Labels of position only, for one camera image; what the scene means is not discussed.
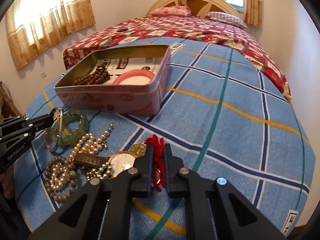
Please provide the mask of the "blue plaid tablecloth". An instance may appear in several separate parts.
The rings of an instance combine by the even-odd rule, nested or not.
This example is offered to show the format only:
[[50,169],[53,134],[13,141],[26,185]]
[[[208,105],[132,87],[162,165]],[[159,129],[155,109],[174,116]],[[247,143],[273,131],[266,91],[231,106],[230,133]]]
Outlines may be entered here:
[[[180,38],[148,38],[121,46],[171,47],[169,90],[152,117],[77,109],[89,132],[113,123],[108,149],[128,150],[153,134],[169,143],[186,167],[208,179],[225,177],[281,232],[296,226],[309,196],[315,154],[292,107],[275,85],[234,49]],[[45,191],[54,156],[39,132],[15,163],[18,206],[32,232],[62,204]],[[185,239],[184,201],[165,189],[133,201],[130,239]]]

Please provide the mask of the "white wall socket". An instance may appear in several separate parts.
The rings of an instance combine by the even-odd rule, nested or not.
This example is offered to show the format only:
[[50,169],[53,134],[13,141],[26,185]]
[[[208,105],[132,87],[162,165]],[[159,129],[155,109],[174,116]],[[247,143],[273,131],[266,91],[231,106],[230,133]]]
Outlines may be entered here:
[[41,77],[44,79],[47,76],[45,72],[41,73]]

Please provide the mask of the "pink bangle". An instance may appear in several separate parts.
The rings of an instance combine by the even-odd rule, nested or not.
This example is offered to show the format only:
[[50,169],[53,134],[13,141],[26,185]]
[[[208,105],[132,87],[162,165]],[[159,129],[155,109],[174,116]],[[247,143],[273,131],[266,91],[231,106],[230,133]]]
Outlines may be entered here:
[[147,85],[149,84],[153,79],[155,75],[153,72],[146,70],[146,69],[135,69],[128,72],[125,72],[124,74],[121,74],[118,76],[114,82],[113,85]]

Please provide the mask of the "yellow right curtain panel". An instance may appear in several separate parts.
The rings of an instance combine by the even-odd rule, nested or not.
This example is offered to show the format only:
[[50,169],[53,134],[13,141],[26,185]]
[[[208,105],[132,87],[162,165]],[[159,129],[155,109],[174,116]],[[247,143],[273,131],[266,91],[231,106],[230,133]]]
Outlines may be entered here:
[[263,0],[244,0],[244,20],[258,29],[262,26]]

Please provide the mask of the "plaid checked pillow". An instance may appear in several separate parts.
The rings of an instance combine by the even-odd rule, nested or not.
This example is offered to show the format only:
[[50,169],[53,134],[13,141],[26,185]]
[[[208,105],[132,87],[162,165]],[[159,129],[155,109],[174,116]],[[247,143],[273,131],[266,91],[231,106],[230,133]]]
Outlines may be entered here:
[[209,18],[212,21],[233,25],[243,30],[247,29],[247,25],[243,20],[241,20],[237,16],[227,14],[225,12],[210,11],[206,13],[206,18]]

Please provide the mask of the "small black object on bed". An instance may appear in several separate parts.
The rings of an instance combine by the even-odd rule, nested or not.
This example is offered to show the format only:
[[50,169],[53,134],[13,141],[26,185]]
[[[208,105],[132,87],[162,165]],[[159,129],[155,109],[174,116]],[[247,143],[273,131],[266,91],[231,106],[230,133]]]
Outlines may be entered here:
[[124,29],[119,29],[119,30],[117,30],[118,33],[122,33],[122,32],[125,32],[125,31],[128,31],[128,28],[124,28]]

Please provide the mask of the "red patterned bedspread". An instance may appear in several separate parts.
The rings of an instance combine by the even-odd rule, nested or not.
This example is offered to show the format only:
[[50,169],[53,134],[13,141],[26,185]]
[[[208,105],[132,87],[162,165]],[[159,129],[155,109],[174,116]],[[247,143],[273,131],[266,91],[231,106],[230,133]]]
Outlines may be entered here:
[[[124,28],[128,31],[117,32]],[[287,101],[292,99],[285,74],[247,29],[204,17],[167,15],[128,20],[83,38],[65,49],[64,65],[69,69],[95,50],[153,37],[181,38],[233,48],[262,71]]]

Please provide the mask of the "silver metal bangle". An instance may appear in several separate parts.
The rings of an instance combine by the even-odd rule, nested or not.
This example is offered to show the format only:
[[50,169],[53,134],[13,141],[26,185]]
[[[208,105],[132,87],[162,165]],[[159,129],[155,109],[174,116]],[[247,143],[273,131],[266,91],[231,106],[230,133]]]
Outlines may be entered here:
[[46,147],[54,153],[59,148],[62,140],[63,131],[63,113],[64,110],[60,107],[54,107],[50,113],[50,126],[46,128]]

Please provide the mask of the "pink floral pillow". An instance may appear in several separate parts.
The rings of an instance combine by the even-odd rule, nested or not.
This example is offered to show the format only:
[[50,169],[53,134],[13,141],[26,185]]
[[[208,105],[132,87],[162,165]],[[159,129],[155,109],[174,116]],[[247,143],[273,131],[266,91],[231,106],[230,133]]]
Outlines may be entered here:
[[172,7],[161,7],[156,8],[151,12],[151,16],[191,16],[191,9],[188,6],[172,6]]

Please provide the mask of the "yellow side window curtain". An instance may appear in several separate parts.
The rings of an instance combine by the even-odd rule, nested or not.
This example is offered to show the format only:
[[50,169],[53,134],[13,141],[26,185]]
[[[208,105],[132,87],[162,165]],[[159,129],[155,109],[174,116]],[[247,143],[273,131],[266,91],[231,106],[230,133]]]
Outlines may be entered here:
[[91,0],[14,0],[5,14],[8,44],[20,70],[66,36],[95,25]]

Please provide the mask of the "brown wooden furniture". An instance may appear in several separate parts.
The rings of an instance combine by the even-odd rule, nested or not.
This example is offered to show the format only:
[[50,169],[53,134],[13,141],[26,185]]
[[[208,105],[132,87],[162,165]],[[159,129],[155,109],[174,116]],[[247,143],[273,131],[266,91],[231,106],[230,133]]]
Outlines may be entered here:
[[5,85],[2,81],[0,82],[0,97],[1,97],[1,105],[0,105],[1,119],[22,115],[14,105],[8,86]]

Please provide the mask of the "pink metal tin box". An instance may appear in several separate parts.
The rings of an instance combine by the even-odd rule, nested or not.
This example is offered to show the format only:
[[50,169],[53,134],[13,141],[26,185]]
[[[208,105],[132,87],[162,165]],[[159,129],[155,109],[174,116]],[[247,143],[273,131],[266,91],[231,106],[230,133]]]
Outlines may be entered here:
[[[131,57],[162,57],[154,79],[147,85],[108,85],[107,70],[92,71],[98,60]],[[68,107],[105,112],[152,116],[159,112],[170,74],[171,52],[166,44],[112,47],[97,50],[71,68],[55,85],[61,101]]]

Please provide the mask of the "cream wooden headboard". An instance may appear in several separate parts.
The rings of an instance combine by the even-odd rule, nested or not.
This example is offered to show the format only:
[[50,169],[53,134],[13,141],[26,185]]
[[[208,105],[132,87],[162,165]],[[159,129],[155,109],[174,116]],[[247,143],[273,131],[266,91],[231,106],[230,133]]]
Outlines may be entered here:
[[[151,16],[154,9],[175,5],[178,5],[178,0],[159,0],[150,8],[146,17]],[[241,20],[244,19],[242,14],[224,0],[187,0],[187,6],[191,9],[191,14],[197,17],[205,17],[209,11],[218,11],[234,15]]]

